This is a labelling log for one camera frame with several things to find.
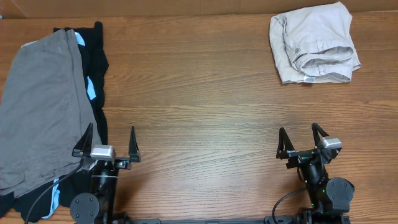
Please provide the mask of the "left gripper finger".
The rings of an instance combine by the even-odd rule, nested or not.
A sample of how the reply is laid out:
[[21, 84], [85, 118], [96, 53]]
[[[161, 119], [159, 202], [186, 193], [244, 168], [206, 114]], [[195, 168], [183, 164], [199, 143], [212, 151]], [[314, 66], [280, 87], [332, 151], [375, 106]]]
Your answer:
[[93, 139], [93, 123], [90, 123], [72, 150], [73, 157], [90, 157]]
[[129, 153], [129, 160], [131, 162], [140, 162], [141, 161], [141, 153], [140, 153], [138, 145], [137, 145], [134, 126], [131, 127], [128, 153]]

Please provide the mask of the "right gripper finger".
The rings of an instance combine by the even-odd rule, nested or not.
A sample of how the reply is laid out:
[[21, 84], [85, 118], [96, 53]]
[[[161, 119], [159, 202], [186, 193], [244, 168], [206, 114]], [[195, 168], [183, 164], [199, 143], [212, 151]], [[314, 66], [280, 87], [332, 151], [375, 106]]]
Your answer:
[[318, 146], [318, 143], [321, 140], [321, 137], [327, 137], [329, 134], [327, 134], [320, 126], [318, 123], [312, 123], [312, 133], [313, 133], [313, 139], [314, 143], [316, 146]]
[[288, 159], [295, 153], [295, 148], [287, 135], [284, 128], [279, 129], [279, 143], [277, 147], [276, 158], [277, 159]]

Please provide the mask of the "beige khaki shorts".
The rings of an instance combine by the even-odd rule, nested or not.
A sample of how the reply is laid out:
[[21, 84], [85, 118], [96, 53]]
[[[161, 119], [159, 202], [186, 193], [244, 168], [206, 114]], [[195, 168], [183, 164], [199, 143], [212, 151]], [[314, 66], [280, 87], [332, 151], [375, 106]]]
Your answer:
[[350, 35], [352, 18], [341, 2], [273, 16], [269, 40], [281, 82], [350, 82], [361, 68]]

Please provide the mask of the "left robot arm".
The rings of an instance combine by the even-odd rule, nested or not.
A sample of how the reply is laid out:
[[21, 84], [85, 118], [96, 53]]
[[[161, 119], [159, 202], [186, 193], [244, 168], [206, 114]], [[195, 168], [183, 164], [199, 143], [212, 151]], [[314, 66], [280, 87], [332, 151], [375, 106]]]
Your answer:
[[130, 170], [133, 163], [141, 161], [135, 128], [131, 128], [127, 157], [117, 157], [113, 146], [92, 145], [93, 124], [89, 124], [84, 135], [72, 151], [73, 157], [91, 162], [90, 190], [78, 194], [70, 204], [70, 214], [75, 223], [113, 224], [132, 223], [127, 213], [114, 212], [116, 186], [120, 170]]

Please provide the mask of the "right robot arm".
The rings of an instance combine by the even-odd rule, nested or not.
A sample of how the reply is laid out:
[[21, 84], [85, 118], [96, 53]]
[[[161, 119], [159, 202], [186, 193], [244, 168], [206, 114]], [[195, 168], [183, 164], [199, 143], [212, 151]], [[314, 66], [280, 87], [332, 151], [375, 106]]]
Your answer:
[[272, 222], [279, 223], [275, 215], [276, 208], [285, 199], [306, 191], [311, 207], [301, 208], [290, 218], [289, 223], [349, 223], [350, 203], [354, 197], [354, 185], [343, 178], [329, 178], [325, 166], [342, 150], [342, 142], [331, 137], [317, 123], [312, 123], [315, 147], [311, 150], [296, 151], [284, 128], [279, 129], [279, 143], [276, 158], [287, 160], [288, 169], [296, 168], [298, 178], [304, 188], [295, 190], [281, 197], [272, 208]]

